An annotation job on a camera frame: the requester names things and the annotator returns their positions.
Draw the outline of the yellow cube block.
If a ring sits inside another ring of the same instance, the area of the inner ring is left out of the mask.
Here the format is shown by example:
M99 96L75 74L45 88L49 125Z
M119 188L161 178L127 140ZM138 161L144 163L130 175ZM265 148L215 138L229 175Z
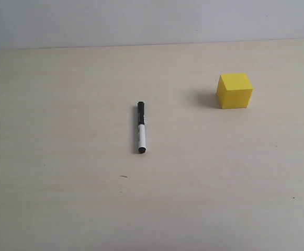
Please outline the yellow cube block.
M253 86L245 73L221 74L217 96L222 109L247 108Z

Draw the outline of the black and white marker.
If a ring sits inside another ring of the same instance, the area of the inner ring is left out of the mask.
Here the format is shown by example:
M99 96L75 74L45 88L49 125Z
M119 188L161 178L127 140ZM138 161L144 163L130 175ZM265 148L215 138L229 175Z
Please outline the black and white marker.
M138 110L138 152L143 154L147 150L146 135L145 135L145 105L144 102L137 103Z

